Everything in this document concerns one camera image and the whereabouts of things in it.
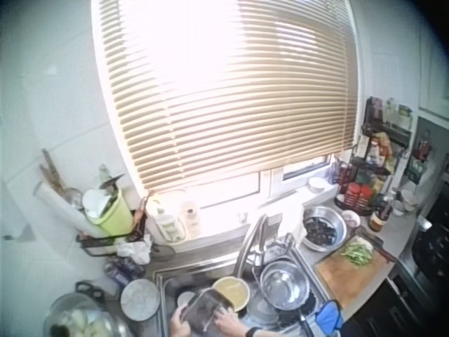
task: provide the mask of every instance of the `sink basin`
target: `sink basin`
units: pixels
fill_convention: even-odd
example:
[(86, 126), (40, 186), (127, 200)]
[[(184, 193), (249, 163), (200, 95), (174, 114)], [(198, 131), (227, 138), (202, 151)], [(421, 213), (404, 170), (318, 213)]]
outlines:
[[(288, 255), (286, 255), (282, 249), (274, 246), (267, 249), (265, 257), (265, 261), (267, 263), (280, 258), (288, 259), (298, 265), (306, 273), (311, 284), (311, 292), (313, 292), (313, 294), (309, 297), (313, 301), (309, 303), (307, 320), (311, 325), (313, 325), (314, 313), (322, 303), (328, 300), (328, 296), (321, 288), (321, 285), (316, 279), (313, 271), (311, 271), (311, 268), (305, 263), (305, 260), (296, 249), (292, 249)], [(169, 337), (170, 335), (168, 324), (177, 307), (177, 297), (185, 291), (195, 292), (208, 288), (212, 286), (217, 279), (232, 275), (236, 264), (236, 258), (237, 253), (234, 253), (221, 258), (207, 260), (201, 263), (186, 265), (170, 270), (159, 270), (154, 273), (156, 285), (161, 292), (161, 308), (158, 311), (159, 336)], [(243, 269), (242, 278), (250, 286), (251, 300), (254, 299), (254, 297), (257, 297), (256, 294), (259, 289), (257, 278), (259, 276), (260, 268), (253, 267), (251, 263), (246, 263)], [(283, 312), (282, 315), (283, 319), (275, 319), (274, 321), (276, 323), (272, 322), (271, 325), (264, 324), (264, 320), (260, 321), (254, 319), (254, 317), (249, 315), (245, 309), (239, 313), (239, 318), (248, 326), (258, 326), (266, 330), (279, 331), (283, 333), (290, 333), (297, 330), (299, 333), (300, 326), (297, 323), (297, 313)]]

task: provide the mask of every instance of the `wooden cutting board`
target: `wooden cutting board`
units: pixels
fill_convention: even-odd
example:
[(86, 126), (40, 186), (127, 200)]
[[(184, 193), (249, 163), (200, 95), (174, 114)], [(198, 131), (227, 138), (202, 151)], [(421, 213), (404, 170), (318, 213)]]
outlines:
[(374, 250), (370, 264), (356, 266), (341, 256), (344, 247), (331, 253), (315, 266), (317, 275), (327, 284), (343, 308), (347, 307), (388, 263), (387, 259)]

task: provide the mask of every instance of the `chopped green vegetable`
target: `chopped green vegetable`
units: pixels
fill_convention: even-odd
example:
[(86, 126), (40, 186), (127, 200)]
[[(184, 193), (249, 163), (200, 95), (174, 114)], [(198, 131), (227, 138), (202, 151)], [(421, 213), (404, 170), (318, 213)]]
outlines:
[(355, 265), (367, 265), (373, 259), (373, 254), (365, 244), (352, 242), (343, 251), (342, 256)]

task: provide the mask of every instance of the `stainless steel bowl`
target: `stainless steel bowl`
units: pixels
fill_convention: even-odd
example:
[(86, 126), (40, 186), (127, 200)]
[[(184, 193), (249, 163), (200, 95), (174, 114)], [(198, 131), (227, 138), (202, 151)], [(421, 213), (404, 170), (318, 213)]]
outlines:
[(329, 246), (319, 246), (309, 241), (305, 237), (302, 242), (310, 248), (312, 251), (333, 251), (342, 245), (344, 238), (346, 237), (347, 229), (346, 223), (344, 222), (342, 216), (334, 211), (333, 209), (325, 206), (315, 206), (304, 210), (304, 217), (302, 219), (303, 223), (306, 223), (310, 218), (320, 218), (321, 221), (327, 223), (329, 226), (335, 228), (336, 237), (335, 242)]
[(288, 261), (276, 261), (265, 267), (260, 275), (260, 286), (267, 301), (280, 310), (298, 309), (310, 292), (305, 273)]

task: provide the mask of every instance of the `black wristband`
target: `black wristband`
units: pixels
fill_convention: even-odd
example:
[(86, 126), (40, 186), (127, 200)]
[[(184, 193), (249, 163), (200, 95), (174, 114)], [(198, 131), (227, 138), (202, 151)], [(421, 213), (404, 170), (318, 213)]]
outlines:
[(260, 330), (260, 328), (251, 328), (251, 329), (249, 329), (248, 332), (245, 333), (245, 337), (253, 337), (253, 336), (254, 336), (254, 333), (255, 333), (257, 330)]

